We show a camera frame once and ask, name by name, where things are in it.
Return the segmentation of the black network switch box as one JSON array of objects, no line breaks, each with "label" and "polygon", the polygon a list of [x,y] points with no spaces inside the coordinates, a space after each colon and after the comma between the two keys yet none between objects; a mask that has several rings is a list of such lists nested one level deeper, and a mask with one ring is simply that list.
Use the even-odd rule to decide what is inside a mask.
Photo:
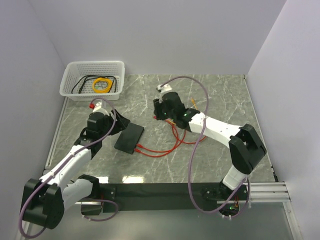
[{"label": "black network switch box", "polygon": [[115,142],[114,148],[132,155],[144,130],[145,128],[143,126],[130,122],[126,129],[120,133],[117,141]]}]

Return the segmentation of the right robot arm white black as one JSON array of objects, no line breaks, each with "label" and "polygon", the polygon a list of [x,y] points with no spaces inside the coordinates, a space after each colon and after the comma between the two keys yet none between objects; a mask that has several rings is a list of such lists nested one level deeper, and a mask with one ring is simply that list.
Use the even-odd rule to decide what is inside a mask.
[{"label": "right robot arm white black", "polygon": [[178,128],[191,133],[203,133],[229,149],[232,165],[220,187],[220,195],[226,200],[237,195],[241,181],[252,173],[267,154],[263,141],[252,125],[232,125],[197,109],[186,108],[177,92],[168,92],[161,99],[154,99],[153,106],[157,120],[171,119]]}]

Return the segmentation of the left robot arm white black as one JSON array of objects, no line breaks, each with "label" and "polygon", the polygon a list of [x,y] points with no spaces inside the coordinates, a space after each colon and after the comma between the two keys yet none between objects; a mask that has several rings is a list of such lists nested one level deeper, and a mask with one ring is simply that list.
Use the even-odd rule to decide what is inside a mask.
[{"label": "left robot arm white black", "polygon": [[20,221],[46,229],[54,229],[65,211],[79,200],[101,200],[97,177],[81,175],[71,182],[76,173],[98,153],[102,141],[125,130],[130,120],[117,110],[110,114],[93,112],[87,119],[70,152],[51,171],[40,179],[30,179],[24,185]]}]

